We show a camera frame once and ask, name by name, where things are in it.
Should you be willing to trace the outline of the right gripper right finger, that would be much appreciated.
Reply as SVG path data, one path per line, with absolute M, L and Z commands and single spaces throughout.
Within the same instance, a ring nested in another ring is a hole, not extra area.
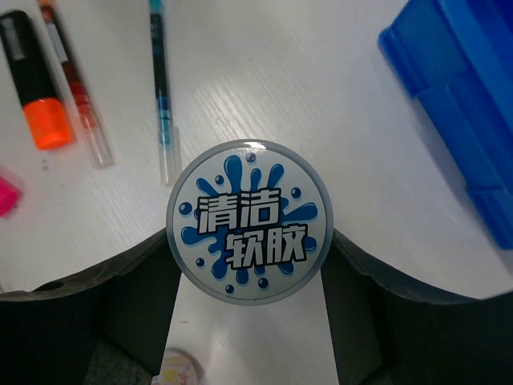
M 439 289 L 339 232 L 321 279 L 339 383 L 511 383 L 511 294 Z

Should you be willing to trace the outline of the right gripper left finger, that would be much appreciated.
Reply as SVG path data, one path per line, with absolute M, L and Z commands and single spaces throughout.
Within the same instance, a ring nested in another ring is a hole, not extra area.
M 2 292 L 2 383 L 150 383 L 160 372 L 179 283 L 159 231 L 35 290 Z

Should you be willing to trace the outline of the pink capped bottle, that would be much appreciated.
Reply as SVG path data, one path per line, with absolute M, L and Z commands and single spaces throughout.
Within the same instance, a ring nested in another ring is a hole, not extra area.
M 199 385 L 201 369 L 197 361 L 182 350 L 167 348 L 158 375 L 151 380 L 151 385 Z

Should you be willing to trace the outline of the pink highlighter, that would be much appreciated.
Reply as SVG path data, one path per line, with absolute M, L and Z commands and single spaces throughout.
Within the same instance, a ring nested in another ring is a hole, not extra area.
M 1 218 L 9 216 L 23 196 L 22 180 L 7 168 L 1 167 Z

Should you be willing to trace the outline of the blue cleaning gel jar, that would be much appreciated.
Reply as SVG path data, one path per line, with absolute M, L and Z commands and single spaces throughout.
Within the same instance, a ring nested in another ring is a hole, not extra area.
M 294 151 L 234 140 L 199 155 L 168 202 L 168 244 L 182 273 L 222 302 L 259 306 L 304 287 L 333 239 L 325 184 Z

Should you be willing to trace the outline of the red pen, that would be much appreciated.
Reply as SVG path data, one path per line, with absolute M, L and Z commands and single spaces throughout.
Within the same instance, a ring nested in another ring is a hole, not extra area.
M 93 164 L 98 169 L 110 167 L 115 163 L 111 149 L 54 2 L 38 1 L 38 7 L 70 88 Z

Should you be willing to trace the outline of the blue pen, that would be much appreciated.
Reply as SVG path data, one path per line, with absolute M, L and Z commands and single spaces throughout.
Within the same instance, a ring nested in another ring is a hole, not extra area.
M 148 3 L 160 151 L 160 177 L 164 185 L 171 185 L 175 183 L 180 174 L 181 164 L 179 146 L 174 138 L 175 127 L 168 82 L 164 4 L 162 1 L 149 1 Z

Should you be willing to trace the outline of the orange highlighter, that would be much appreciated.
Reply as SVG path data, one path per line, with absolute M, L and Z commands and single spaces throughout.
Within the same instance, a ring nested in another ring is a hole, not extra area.
M 1 15 L 1 41 L 35 147 L 46 151 L 71 143 L 73 134 L 63 102 L 25 12 Z

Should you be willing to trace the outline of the blue compartment tray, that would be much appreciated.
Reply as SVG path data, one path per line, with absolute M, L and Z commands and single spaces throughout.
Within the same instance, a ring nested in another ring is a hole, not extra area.
M 495 243 L 512 247 L 512 3 L 408 1 L 378 45 L 430 117 Z

